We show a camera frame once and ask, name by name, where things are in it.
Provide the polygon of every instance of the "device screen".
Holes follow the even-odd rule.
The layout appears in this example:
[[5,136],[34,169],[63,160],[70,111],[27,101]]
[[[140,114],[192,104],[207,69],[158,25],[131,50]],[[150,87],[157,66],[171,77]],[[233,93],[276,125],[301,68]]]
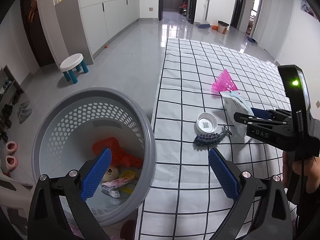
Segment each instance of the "device screen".
[[310,98],[309,98],[307,83],[306,83],[304,75],[303,75],[303,73],[301,71],[298,71],[298,75],[299,75],[301,86],[302,86],[302,90],[303,90],[304,101],[306,103],[306,110],[308,110],[308,108],[310,106]]

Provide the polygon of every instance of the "trash can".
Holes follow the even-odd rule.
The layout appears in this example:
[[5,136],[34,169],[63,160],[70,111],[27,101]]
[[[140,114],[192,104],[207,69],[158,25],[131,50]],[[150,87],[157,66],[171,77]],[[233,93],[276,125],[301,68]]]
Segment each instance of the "trash can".
[[[142,169],[129,168],[140,175],[134,191],[120,191],[121,198],[105,195],[98,186],[86,203],[102,226],[125,219],[144,201],[152,184],[156,167],[153,130],[144,111],[125,94],[106,88],[82,90],[59,102],[45,117],[32,149],[32,171],[35,181],[41,174],[50,178],[79,170],[85,161],[95,158],[92,145],[115,137],[121,148],[143,159]],[[125,168],[119,167],[119,174]],[[61,196],[68,222],[76,225],[68,202]]]
[[229,25],[223,21],[218,21],[218,32],[222,34],[226,34],[227,27]]

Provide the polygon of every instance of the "gray floor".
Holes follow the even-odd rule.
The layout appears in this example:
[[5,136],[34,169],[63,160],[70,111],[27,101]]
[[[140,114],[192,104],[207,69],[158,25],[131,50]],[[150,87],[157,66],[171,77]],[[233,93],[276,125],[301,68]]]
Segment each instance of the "gray floor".
[[[19,166],[12,172],[12,178],[35,183],[32,177],[31,151],[38,127],[60,100],[76,91],[89,87],[119,90],[135,100],[151,119],[167,37],[214,43],[263,61],[274,60],[265,50],[251,44],[244,33],[234,28],[230,28],[226,35],[212,29],[198,29],[176,12],[164,12],[162,22],[138,21],[96,57],[94,65],[89,66],[89,73],[78,75],[77,84],[67,83],[63,74],[52,66],[41,68],[30,79],[26,93],[19,103],[28,98],[33,113],[19,125],[16,115],[19,104],[16,104],[11,117],[12,127],[7,131],[9,140],[19,145],[15,153]],[[5,152],[2,152],[4,164]]]

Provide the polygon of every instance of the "human hand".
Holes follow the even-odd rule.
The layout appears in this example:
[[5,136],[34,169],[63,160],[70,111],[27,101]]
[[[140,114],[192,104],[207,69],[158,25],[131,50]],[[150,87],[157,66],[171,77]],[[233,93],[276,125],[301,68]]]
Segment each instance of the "human hand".
[[[289,177],[288,155],[287,152],[282,153],[282,184],[286,187]],[[301,175],[301,161],[296,161],[292,164],[292,170],[298,175]],[[304,175],[308,176],[306,183],[306,192],[311,194],[316,191],[320,185],[320,158],[313,157],[304,160]]]

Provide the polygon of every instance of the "pink mesh bag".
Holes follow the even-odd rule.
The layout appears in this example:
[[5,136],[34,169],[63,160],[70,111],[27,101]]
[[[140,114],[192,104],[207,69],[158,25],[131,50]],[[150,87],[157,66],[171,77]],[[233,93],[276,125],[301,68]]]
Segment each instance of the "pink mesh bag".
[[238,88],[230,77],[229,72],[225,69],[222,73],[216,78],[215,82],[212,84],[211,91],[213,94],[217,94],[223,91],[236,91]]

